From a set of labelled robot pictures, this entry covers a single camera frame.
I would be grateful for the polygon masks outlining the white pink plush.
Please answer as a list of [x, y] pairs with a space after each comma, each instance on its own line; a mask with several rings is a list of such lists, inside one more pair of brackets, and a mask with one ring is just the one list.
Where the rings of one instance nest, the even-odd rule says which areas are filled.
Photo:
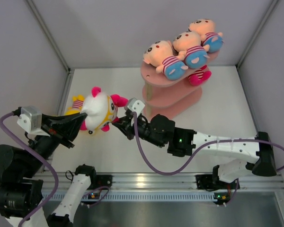
[[119, 107], [126, 106], [128, 99], [118, 94], [108, 95], [100, 87], [93, 87], [81, 109], [87, 117], [81, 125], [81, 130], [101, 129], [104, 132], [110, 130], [109, 125], [118, 120]]

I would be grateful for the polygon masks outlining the small boy plush doll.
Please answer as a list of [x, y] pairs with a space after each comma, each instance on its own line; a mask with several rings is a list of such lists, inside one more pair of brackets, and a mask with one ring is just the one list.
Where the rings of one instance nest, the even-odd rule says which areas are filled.
[[163, 73], [168, 80], [177, 80], [188, 70], [184, 58], [185, 55], [174, 55], [169, 40], [156, 41], [143, 54], [143, 61], [155, 67], [157, 74]]

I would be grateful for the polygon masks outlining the white pink plush glasses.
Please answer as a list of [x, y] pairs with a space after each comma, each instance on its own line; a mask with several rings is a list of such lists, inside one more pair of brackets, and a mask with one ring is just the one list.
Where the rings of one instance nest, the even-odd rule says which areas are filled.
[[202, 66], [188, 77], [188, 81], [192, 86], [199, 86], [211, 77], [212, 72], [207, 65]]

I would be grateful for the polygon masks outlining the large boy plush doll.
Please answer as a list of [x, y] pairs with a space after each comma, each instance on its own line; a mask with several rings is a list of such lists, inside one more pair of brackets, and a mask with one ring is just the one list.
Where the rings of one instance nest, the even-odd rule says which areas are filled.
[[190, 23], [188, 30], [197, 32], [201, 37], [201, 45], [209, 45], [209, 53], [219, 51], [224, 43], [223, 33], [215, 31], [216, 24], [211, 19], [198, 19]]

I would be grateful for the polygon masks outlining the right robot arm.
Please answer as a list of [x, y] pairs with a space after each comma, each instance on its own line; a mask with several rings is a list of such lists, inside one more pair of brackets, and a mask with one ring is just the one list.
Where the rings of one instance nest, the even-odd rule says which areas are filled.
[[148, 122], [143, 115], [127, 113], [113, 125], [129, 140], [136, 139], [138, 148], [141, 148], [140, 140], [145, 140], [159, 148], [167, 146], [167, 152], [173, 156], [189, 156], [184, 166], [197, 154], [231, 158], [231, 162], [213, 167], [211, 181], [218, 188], [247, 175], [273, 177], [277, 174], [273, 148], [265, 132], [251, 139], [218, 137], [176, 127], [173, 120], [161, 114]]

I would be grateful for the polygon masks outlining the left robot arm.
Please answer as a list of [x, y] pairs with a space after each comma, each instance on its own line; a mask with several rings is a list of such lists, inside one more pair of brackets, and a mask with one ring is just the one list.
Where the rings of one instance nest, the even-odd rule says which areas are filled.
[[57, 172], [47, 162], [59, 145], [73, 147], [73, 141], [86, 119], [86, 114], [52, 117], [41, 115], [41, 125], [47, 136], [36, 136], [25, 144], [5, 125], [5, 116], [0, 118], [1, 129], [19, 147], [0, 145], [0, 214], [15, 227], [71, 227], [78, 206], [87, 189], [97, 185], [95, 168], [80, 165], [76, 168], [71, 186], [61, 204], [49, 216], [44, 215], [43, 206], [49, 198], [42, 196], [43, 180], [34, 179], [42, 166], [50, 169], [54, 177], [51, 196], [58, 189]]

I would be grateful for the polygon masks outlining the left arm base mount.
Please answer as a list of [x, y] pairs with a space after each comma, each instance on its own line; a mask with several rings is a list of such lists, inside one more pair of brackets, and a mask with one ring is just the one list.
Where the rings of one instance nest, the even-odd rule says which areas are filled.
[[112, 175], [96, 175], [92, 182], [91, 189], [96, 189], [101, 186], [111, 187], [113, 181]]

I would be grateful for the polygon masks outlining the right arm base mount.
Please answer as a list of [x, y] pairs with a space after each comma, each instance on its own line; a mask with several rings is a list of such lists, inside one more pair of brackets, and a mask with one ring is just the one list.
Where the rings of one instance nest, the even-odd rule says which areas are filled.
[[208, 192], [213, 192], [217, 190], [223, 190], [223, 189], [239, 189], [240, 184], [237, 184], [235, 181], [232, 181], [231, 183], [226, 183], [220, 181], [218, 177], [218, 170], [220, 166], [217, 165], [213, 168], [213, 172], [211, 174], [202, 174], [202, 175], [196, 175], [196, 184], [197, 188], [199, 190], [206, 190]]

